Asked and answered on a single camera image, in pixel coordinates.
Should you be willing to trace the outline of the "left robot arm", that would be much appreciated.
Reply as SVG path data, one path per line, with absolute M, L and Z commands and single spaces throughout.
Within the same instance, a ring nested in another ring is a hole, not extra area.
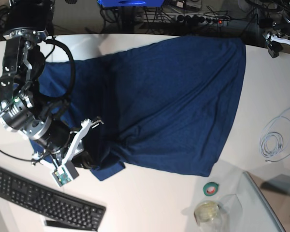
M 283 45 L 290 46 L 290 0 L 263 0 L 258 4 L 254 0 L 246 3 L 265 14 L 265 18 L 258 20 L 260 29 L 264 29 L 263 38 L 269 55 L 279 56 Z

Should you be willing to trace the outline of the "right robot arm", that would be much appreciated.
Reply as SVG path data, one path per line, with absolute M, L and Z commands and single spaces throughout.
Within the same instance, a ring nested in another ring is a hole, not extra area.
M 43 148 L 38 160 L 46 157 L 62 165 L 71 157 L 76 167 L 93 168 L 94 162 L 82 141 L 76 140 L 77 130 L 61 121 L 68 109 L 76 81 L 76 65 L 68 47 L 55 40 L 52 0 L 12 0 L 3 29 L 6 39 L 0 77 L 0 120 L 12 132 L 24 135 Z M 47 57 L 40 42 L 60 47 L 70 61 L 70 81 L 66 91 L 57 97 L 39 90 Z

